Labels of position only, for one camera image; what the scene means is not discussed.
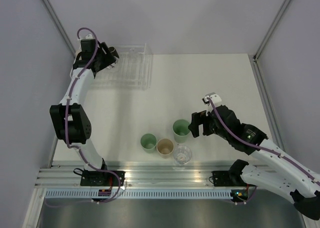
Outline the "tall green plastic cup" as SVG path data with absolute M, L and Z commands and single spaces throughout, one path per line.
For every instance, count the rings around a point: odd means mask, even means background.
M 173 136 L 174 136 L 174 140 L 178 144 L 182 144 L 186 142 L 188 135 L 190 134 L 189 125 L 190 125 L 189 121 L 185 119 L 179 119 L 173 123 L 173 126 L 172 126 Z

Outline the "short green plastic cup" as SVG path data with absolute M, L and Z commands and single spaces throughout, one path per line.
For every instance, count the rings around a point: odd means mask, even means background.
M 152 133 L 146 133 L 140 138 L 140 145 L 146 153 L 153 153 L 156 150 L 158 140 Z

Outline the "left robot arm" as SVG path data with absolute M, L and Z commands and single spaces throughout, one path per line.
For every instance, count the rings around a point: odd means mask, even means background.
M 109 181 L 109 173 L 104 159 L 98 154 L 92 140 L 92 125 L 83 103 L 97 73 L 114 68 L 120 56 L 115 47 L 95 38 L 80 41 L 71 70 L 71 81 L 59 104 L 49 109 L 54 131 L 59 140 L 69 149 L 75 150 L 84 161 L 86 170 L 94 171 L 91 179 L 98 186 Z

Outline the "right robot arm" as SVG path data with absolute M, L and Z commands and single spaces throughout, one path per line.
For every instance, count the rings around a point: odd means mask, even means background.
M 292 158 L 254 125 L 240 122 L 225 105 L 192 113 L 188 129 L 195 138 L 200 135 L 199 126 L 203 126 L 203 135 L 223 138 L 235 150 L 263 161 L 277 173 L 269 175 L 238 159 L 228 171 L 231 184 L 247 183 L 264 188 L 288 200 L 302 215 L 315 221 L 320 219 L 318 173 Z

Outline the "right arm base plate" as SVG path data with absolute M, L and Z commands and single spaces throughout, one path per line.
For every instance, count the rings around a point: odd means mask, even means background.
M 247 187 L 247 184 L 242 180 L 233 181 L 227 170 L 212 171 L 210 179 L 214 187 Z

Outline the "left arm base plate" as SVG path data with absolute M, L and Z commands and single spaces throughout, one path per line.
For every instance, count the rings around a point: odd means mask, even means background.
M 125 172 L 122 170 L 113 170 L 119 177 L 120 182 L 114 174 L 107 172 L 98 172 L 75 168 L 73 173 L 81 176 L 80 185 L 82 187 L 118 187 L 123 186 L 125 181 Z

